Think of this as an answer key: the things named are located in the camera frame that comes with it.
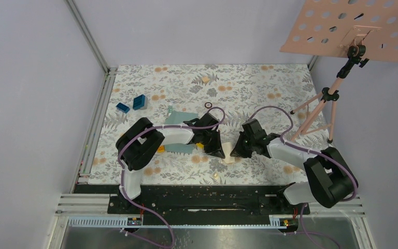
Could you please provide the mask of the tan lined letter paper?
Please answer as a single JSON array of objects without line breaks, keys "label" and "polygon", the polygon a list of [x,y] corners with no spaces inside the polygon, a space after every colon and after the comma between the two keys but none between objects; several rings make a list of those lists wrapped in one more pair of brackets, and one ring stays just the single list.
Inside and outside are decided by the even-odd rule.
[{"label": "tan lined letter paper", "polygon": [[235,162],[235,157],[226,156],[224,159],[221,159],[221,162],[222,162],[222,163],[225,163],[225,164],[234,163],[234,162]]}]

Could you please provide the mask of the teal paper envelope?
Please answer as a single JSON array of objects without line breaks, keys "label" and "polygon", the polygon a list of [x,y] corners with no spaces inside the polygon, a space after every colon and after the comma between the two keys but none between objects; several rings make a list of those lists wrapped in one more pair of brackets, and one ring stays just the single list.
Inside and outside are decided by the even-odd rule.
[{"label": "teal paper envelope", "polygon": [[[184,121],[189,121],[192,119],[198,118],[197,113],[188,113],[188,112],[178,112],[172,111],[171,114],[167,117],[164,124],[165,125],[176,125],[182,123]],[[169,144],[164,146],[167,152],[178,153],[178,154],[191,154],[194,149],[194,145],[185,145],[185,144]]]}]

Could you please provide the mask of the green white glue stick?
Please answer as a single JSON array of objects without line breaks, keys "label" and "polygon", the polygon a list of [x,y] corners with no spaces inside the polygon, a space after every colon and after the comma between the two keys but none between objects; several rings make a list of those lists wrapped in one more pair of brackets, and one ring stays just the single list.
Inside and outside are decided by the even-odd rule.
[{"label": "green white glue stick", "polygon": [[173,112],[173,106],[169,105],[167,109],[167,113],[170,115]]}]

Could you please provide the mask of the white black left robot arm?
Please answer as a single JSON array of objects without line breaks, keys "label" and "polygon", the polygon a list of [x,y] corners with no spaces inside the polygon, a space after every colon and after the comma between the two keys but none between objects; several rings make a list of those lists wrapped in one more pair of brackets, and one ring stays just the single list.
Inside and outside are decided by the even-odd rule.
[{"label": "white black left robot arm", "polygon": [[141,178],[144,168],[161,146],[202,144],[205,154],[224,159],[218,120],[210,113],[180,124],[155,126],[144,117],[135,122],[116,142],[118,162],[122,168],[120,206],[127,213],[139,209]]}]

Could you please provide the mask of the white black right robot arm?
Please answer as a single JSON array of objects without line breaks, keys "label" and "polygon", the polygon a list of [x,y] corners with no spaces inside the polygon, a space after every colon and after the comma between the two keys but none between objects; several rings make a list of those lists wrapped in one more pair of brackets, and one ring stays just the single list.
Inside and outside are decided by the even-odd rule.
[{"label": "white black right robot arm", "polygon": [[253,153],[284,161],[306,173],[307,181],[286,186],[276,200],[277,209],[291,213],[300,203],[317,202],[331,208],[357,193],[358,183],[342,155],[334,147],[316,151],[284,140],[283,135],[266,133],[256,119],[243,130],[231,152],[232,157],[250,158]]}]

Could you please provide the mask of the small orange lego brick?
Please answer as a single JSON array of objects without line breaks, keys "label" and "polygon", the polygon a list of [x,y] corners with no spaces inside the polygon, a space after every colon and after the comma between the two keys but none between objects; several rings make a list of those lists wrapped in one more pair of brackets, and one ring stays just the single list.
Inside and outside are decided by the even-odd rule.
[{"label": "small orange lego brick", "polygon": [[165,152],[165,147],[164,147],[164,146],[160,146],[160,147],[157,149],[157,152],[158,152],[158,153],[163,153],[163,152]]}]

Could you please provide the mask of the floral patterned table mat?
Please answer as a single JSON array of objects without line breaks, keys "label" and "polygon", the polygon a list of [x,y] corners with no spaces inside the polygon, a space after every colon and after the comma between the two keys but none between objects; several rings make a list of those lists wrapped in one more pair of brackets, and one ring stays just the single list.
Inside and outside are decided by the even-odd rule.
[{"label": "floral patterned table mat", "polygon": [[[207,76],[210,81],[202,82]],[[146,109],[133,110],[133,99],[144,94]],[[234,145],[241,125],[254,116],[268,132],[289,127],[285,113],[316,94],[305,64],[279,65],[122,65],[113,83],[101,134],[94,155],[89,184],[116,185],[121,167],[115,147],[118,138],[139,118],[155,125],[165,122],[168,106],[178,112],[206,112],[223,119],[221,141]],[[118,103],[130,108],[127,114]],[[283,161],[253,155],[225,164],[194,146],[191,154],[157,153],[144,168],[142,183],[164,185],[285,185],[306,181],[305,173]]]}]

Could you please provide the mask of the small tan wooden cube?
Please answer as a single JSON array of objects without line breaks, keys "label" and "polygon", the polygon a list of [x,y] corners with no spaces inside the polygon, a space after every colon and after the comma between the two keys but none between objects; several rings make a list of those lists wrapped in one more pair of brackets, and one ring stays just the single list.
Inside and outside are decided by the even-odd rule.
[{"label": "small tan wooden cube", "polygon": [[204,84],[209,83],[209,81],[210,81],[210,79],[209,79],[207,76],[202,77],[202,82],[203,82]]}]

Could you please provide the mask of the large blue lego brick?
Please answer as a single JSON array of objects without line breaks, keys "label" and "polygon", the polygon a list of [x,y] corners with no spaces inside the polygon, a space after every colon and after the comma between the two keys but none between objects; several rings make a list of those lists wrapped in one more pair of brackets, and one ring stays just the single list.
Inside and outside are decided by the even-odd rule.
[{"label": "large blue lego brick", "polygon": [[133,110],[146,109],[148,105],[147,97],[142,94],[133,99]]}]

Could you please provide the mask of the small blue lego brick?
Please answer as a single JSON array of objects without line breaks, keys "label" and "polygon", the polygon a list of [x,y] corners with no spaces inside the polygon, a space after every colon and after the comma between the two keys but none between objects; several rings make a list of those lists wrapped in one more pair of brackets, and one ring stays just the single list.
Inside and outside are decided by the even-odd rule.
[{"label": "small blue lego brick", "polygon": [[123,103],[118,103],[116,105],[116,109],[121,111],[124,114],[127,114],[130,111],[130,108]]}]

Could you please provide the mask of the pink music stand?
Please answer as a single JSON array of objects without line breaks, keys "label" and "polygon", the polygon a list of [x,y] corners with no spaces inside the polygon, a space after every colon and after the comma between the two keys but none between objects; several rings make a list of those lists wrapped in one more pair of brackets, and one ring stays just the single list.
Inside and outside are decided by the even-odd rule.
[{"label": "pink music stand", "polygon": [[355,65],[398,63],[398,1],[306,1],[280,51],[346,59],[294,137],[309,134],[324,107],[337,106],[339,87]]}]

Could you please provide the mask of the aluminium frame post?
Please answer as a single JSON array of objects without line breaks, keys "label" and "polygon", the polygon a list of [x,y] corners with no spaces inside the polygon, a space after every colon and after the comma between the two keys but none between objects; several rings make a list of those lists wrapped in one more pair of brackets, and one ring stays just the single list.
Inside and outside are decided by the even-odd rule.
[{"label": "aluminium frame post", "polygon": [[107,61],[105,60],[96,40],[94,39],[93,35],[91,34],[91,31],[81,13],[81,11],[79,10],[77,3],[74,0],[65,0],[64,2],[68,6],[69,11],[72,14],[80,31],[82,32],[84,39],[86,40],[90,50],[94,54],[96,61],[102,68],[103,72],[108,74],[110,72],[110,67],[109,67]]}]

